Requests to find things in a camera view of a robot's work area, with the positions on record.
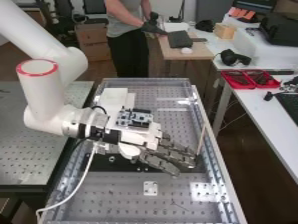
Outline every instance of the red box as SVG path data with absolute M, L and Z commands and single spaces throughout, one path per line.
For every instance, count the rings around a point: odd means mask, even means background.
M 238 70 L 222 71 L 220 76 L 234 89 L 255 88 L 254 81 L 248 78 L 248 76 L 244 75 L 242 71 Z
M 244 70 L 244 75 L 255 83 L 255 87 L 259 89 L 279 88 L 280 83 L 272 78 L 272 76 L 263 70 Z

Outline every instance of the cardboard box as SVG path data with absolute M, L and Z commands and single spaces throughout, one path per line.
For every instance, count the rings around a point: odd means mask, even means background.
M 79 48 L 89 61 L 110 60 L 105 24 L 81 24 L 75 26 Z
M 235 27 L 227 26 L 222 23 L 216 23 L 212 32 L 220 39 L 232 39 Z

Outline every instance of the small block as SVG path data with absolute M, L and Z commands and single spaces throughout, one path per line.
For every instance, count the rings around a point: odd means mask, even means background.
M 155 181 L 143 182 L 143 195 L 145 196 L 157 196 L 158 195 L 158 184 Z

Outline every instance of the cable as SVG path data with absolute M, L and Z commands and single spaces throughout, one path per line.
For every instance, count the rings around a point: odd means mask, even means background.
M 246 115 L 246 113 L 243 113 L 239 117 L 236 117 L 231 122 L 228 122 L 224 127 L 219 130 L 222 131 L 230 124 L 232 124 L 236 120 L 239 120 L 243 116 Z
M 227 106 L 227 108 L 226 108 L 226 111 L 227 111 L 227 110 L 228 110 L 236 103 L 239 103 L 238 100 L 232 101 L 232 102 L 228 104 L 228 106 Z
M 94 110 L 95 108 L 101 109 L 103 111 L 103 113 L 106 114 L 106 110 L 102 106 L 93 106 L 90 107 L 91 110 Z
M 49 206 L 49 207 L 45 207 L 45 208 L 41 208 L 41 209 L 37 209 L 37 210 L 36 210 L 37 224 L 41 224 L 41 222 L 40 222 L 41 216 L 40 216 L 38 213 L 40 213 L 40 212 L 45 212 L 45 211 L 48 211 L 48 210 L 50 210 L 50 209 L 53 209 L 53 208 L 61 206 L 63 203 L 66 203 L 66 202 L 69 201 L 69 199 L 70 199 L 70 198 L 73 197 L 73 195 L 77 193 L 77 190 L 79 189 L 81 184 L 82 184 L 82 182 L 83 182 L 83 179 L 85 179 L 85 177 L 86 177 L 86 174 L 87 174 L 87 171 L 89 171 L 89 168 L 90 168 L 90 163 L 91 163 L 94 154 L 95 154 L 95 147 L 93 147 L 93 149 L 91 149 L 91 153 L 90 153 L 89 161 L 87 161 L 87 164 L 86 164 L 86 168 L 85 168 L 83 174 L 82 174 L 82 176 L 81 176 L 81 180 L 79 180 L 79 182 L 78 182 L 78 184 L 77 184 L 77 186 L 75 186 L 75 189 L 73 190 L 71 194 L 69 194 L 69 196 L 67 196 L 62 201 L 59 201 L 57 204 L 54 204 L 54 205 L 52 205 L 52 206 Z

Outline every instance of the black cable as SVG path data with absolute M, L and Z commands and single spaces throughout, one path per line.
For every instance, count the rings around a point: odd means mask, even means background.
M 86 138 L 82 138 L 82 139 L 79 139 L 78 141 L 77 141 L 77 143 L 74 144 L 74 146 L 73 146 L 73 151 L 75 150 L 75 148 L 83 143 L 83 141 L 86 140 Z
M 103 113 L 106 114 L 106 110 L 105 110 L 103 107 L 101 107 L 101 106 L 93 106 L 93 107 L 90 107 L 91 110 L 94 110 L 95 108 L 101 109 L 103 111 Z

